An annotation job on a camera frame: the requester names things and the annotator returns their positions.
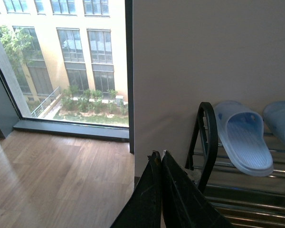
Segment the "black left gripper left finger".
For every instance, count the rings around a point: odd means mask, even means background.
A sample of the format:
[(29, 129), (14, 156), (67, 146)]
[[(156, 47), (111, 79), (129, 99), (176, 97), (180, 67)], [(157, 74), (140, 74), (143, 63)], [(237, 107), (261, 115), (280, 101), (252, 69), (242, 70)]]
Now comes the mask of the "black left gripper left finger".
[(162, 206), (161, 156), (153, 151), (130, 199), (112, 228), (159, 228)]

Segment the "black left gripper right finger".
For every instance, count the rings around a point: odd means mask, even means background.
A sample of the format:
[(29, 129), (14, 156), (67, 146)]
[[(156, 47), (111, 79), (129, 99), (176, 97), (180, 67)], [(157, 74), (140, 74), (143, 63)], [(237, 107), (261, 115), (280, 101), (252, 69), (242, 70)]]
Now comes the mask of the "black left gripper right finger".
[(162, 209), (167, 228), (232, 228), (168, 152), (161, 161)]

